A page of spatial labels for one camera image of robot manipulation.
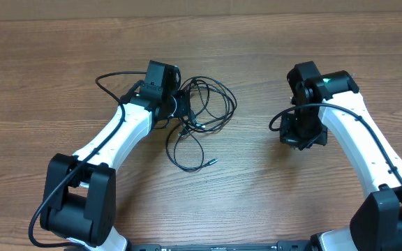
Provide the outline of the black cable silver connector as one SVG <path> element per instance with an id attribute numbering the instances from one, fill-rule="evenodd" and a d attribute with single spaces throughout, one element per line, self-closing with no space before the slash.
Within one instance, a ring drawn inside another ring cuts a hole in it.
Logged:
<path id="1" fill-rule="evenodd" d="M 218 162 L 217 158 L 206 157 L 203 145 L 195 134 L 190 126 L 179 122 L 165 139 L 165 154 L 168 160 L 187 173 L 199 172 Z"/>

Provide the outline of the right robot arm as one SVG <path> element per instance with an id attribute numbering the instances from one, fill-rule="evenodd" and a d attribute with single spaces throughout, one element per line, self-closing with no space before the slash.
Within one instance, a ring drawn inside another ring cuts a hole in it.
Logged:
<path id="1" fill-rule="evenodd" d="M 312 61 L 287 74 L 290 108 L 270 130 L 281 143 L 304 150 L 326 145 L 331 132 L 357 174 L 364 202 L 342 229 L 314 234 L 300 250 L 402 250 L 402 159 L 390 146 L 344 70 L 321 74 Z"/>

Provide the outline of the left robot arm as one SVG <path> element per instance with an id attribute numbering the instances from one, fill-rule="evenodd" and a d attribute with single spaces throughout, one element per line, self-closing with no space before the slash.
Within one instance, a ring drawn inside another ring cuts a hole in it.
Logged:
<path id="1" fill-rule="evenodd" d="M 127 250 L 128 241 L 114 228 L 116 175 L 134 146 L 159 121 L 179 111 L 177 66 L 150 61 L 138 80 L 121 97 L 108 124 L 72 155 L 56 154 L 47 167 L 43 202 L 28 228 L 37 247 L 51 248 L 34 238 L 34 225 L 64 239 L 65 250 Z"/>

